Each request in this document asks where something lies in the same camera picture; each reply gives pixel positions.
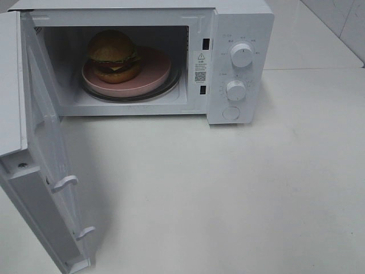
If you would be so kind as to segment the pink plate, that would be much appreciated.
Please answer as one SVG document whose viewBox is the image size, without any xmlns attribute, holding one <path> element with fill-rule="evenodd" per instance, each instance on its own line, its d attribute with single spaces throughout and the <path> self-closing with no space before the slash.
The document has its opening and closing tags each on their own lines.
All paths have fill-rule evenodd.
<svg viewBox="0 0 365 274">
<path fill-rule="evenodd" d="M 141 57 L 141 70 L 134 78 L 122 83 L 106 83 L 94 74 L 91 62 L 87 62 L 82 68 L 84 83 L 92 91 L 113 98 L 131 98 L 157 89 L 169 77 L 171 59 L 150 47 L 139 46 L 137 52 Z"/>
</svg>

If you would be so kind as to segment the burger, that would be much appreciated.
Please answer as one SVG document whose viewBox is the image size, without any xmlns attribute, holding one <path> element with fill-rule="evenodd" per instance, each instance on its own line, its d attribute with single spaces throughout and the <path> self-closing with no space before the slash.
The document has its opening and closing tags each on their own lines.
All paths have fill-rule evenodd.
<svg viewBox="0 0 365 274">
<path fill-rule="evenodd" d="M 137 46 L 117 30 L 94 35 L 87 45 L 87 57 L 96 77 L 110 84 L 129 81 L 141 70 Z"/>
</svg>

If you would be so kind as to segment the white microwave door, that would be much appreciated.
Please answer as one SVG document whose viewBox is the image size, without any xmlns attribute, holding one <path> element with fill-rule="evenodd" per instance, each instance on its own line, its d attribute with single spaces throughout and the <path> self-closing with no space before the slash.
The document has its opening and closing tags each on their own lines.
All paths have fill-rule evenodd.
<svg viewBox="0 0 365 274">
<path fill-rule="evenodd" d="M 61 273 L 90 266 L 53 95 L 43 30 L 30 13 L 1 14 L 1 187 Z"/>
</svg>

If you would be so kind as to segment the round door release button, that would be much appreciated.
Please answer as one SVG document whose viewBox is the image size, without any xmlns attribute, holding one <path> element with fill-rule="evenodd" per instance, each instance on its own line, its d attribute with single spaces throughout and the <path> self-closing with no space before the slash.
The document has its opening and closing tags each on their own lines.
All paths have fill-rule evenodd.
<svg viewBox="0 0 365 274">
<path fill-rule="evenodd" d="M 237 107 L 227 107 L 223 110 L 222 116 L 227 120 L 236 120 L 240 116 L 240 110 Z"/>
</svg>

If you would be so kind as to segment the glass turntable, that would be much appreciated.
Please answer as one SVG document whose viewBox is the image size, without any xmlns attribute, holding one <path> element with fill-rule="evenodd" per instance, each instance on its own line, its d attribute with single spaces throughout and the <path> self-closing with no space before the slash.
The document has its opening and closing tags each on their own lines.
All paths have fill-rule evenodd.
<svg viewBox="0 0 365 274">
<path fill-rule="evenodd" d="M 110 101 L 110 102 L 122 102 L 122 103 L 134 103 L 134 102 L 142 102 L 144 100 L 149 100 L 149 99 L 153 99 L 153 98 L 157 98 L 159 96 L 164 95 L 165 93 L 170 92 L 171 89 L 173 89 L 179 82 L 180 79 L 180 75 L 181 75 L 181 71 L 175 67 L 172 67 L 169 77 L 167 78 L 167 80 L 157 89 L 144 94 L 144 95 L 139 95 L 139 96 L 134 96 L 131 98 L 113 98 L 110 96 L 105 96 L 105 95 L 101 95 L 98 94 L 94 91 L 92 91 L 90 88 L 88 88 L 86 86 L 86 84 L 84 83 L 84 80 L 82 80 L 83 83 L 83 87 L 84 89 L 91 94 L 92 96 L 102 99 L 102 100 L 106 100 L 106 101 Z"/>
</svg>

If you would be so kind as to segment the white timer knob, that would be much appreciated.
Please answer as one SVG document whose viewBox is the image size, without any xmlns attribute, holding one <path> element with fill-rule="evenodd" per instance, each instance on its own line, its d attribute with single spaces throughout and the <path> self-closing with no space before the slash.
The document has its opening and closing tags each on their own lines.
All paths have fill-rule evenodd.
<svg viewBox="0 0 365 274">
<path fill-rule="evenodd" d="M 240 80 L 233 80 L 226 86 L 226 96 L 231 101 L 243 100 L 246 95 L 246 86 Z"/>
</svg>

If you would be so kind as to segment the white microwave oven body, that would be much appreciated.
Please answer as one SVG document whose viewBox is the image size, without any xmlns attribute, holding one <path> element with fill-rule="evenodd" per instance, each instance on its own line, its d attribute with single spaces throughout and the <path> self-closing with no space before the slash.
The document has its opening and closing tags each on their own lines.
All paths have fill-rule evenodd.
<svg viewBox="0 0 365 274">
<path fill-rule="evenodd" d="M 52 97 L 59 116 L 204 114 L 210 124 L 249 123 L 256 106 L 274 14 L 265 1 L 18 1 L 7 12 L 31 15 L 43 30 L 54 72 Z M 135 45 L 166 53 L 181 71 L 178 84 L 142 102 L 110 102 L 83 87 L 86 47 L 98 32 L 114 29 Z M 244 68 L 232 64 L 229 50 L 238 41 L 254 47 Z M 231 101 L 226 86 L 240 80 L 243 100 Z M 237 107 L 240 116 L 222 112 Z"/>
</svg>

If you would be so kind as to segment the white power knob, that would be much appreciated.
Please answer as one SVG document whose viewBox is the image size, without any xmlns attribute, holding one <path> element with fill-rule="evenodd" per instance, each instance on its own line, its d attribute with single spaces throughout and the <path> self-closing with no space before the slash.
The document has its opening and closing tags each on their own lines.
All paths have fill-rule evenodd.
<svg viewBox="0 0 365 274">
<path fill-rule="evenodd" d="M 244 68 L 253 61 L 254 47 L 248 41 L 238 41 L 229 50 L 232 64 L 237 68 Z"/>
</svg>

